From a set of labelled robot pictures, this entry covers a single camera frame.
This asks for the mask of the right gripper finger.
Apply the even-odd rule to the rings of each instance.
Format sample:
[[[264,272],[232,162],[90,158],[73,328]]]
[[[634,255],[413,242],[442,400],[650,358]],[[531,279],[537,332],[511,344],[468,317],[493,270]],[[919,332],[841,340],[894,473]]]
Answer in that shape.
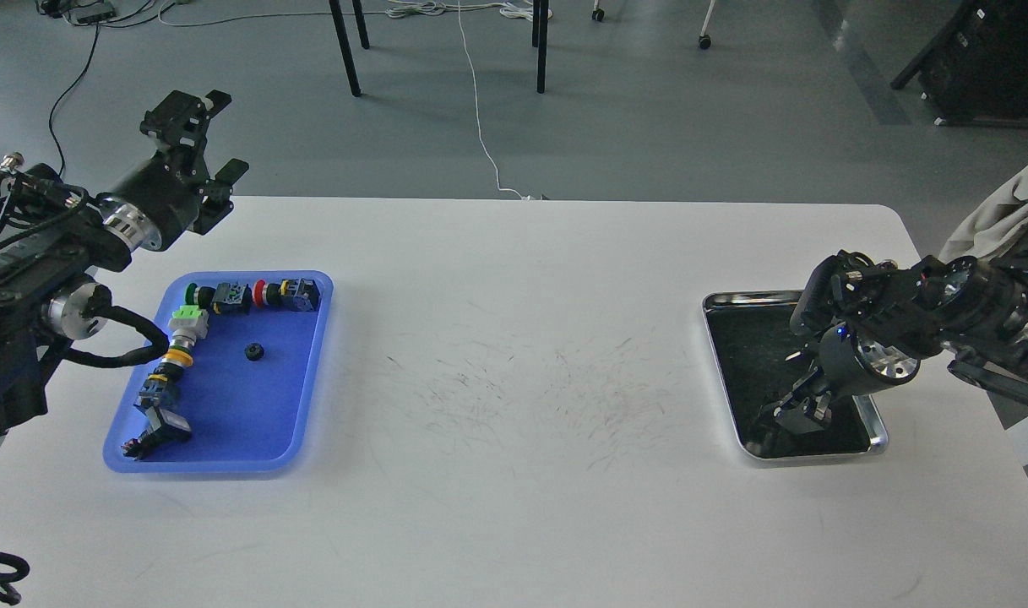
[[[794,436],[823,432],[833,424],[833,390],[821,393],[800,388],[772,390],[759,412],[759,426],[787,431]]]
[[[776,405],[800,405],[807,400],[816,401],[827,393],[827,377],[821,363],[811,363],[806,372],[792,384]]]

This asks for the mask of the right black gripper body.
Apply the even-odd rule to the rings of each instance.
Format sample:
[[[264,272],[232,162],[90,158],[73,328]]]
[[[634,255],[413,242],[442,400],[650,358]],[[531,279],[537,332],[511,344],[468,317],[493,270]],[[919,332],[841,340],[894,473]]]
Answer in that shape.
[[[815,392],[835,398],[872,395],[896,388],[919,373],[922,362],[850,326],[827,328],[816,350]]]

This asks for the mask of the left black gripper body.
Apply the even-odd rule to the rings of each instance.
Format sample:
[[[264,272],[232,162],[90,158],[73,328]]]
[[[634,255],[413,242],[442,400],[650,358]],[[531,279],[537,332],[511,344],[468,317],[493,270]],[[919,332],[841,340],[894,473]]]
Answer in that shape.
[[[201,155],[155,154],[101,198],[103,227],[131,252],[166,251],[184,231],[212,230],[214,211],[204,207],[210,187]]]

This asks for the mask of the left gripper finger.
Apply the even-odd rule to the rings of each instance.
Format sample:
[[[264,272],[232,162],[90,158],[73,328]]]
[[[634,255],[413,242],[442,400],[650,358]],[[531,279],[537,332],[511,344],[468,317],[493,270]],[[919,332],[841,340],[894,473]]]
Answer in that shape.
[[[233,210],[231,195],[240,178],[250,166],[246,160],[231,159],[198,189],[199,211],[192,223],[192,233],[206,235]]]
[[[145,113],[139,131],[155,142],[170,165],[194,166],[204,157],[209,123],[231,101],[231,94],[223,91],[212,90],[204,96],[172,91]]]

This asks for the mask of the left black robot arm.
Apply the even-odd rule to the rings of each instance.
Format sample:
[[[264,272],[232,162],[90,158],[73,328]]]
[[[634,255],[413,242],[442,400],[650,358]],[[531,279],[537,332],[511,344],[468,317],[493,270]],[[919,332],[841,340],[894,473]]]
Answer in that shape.
[[[0,238],[0,436],[46,413],[46,385],[63,361],[128,368],[166,354],[166,332],[113,305],[89,270],[122,272],[136,250],[163,251],[232,211],[247,162],[212,176],[204,160],[209,124],[229,104],[223,91],[171,92],[139,126],[154,154],[97,195],[43,163],[0,163],[0,226],[19,223]]]

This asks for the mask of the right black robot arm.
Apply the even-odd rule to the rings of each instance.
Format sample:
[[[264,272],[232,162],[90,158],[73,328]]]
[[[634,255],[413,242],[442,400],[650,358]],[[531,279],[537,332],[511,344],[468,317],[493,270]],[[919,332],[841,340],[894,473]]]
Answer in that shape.
[[[830,427],[833,405],[908,383],[922,361],[1028,407],[1028,258],[965,255],[900,269],[839,251],[815,267],[790,319],[807,372],[762,405],[752,427],[792,435]]]

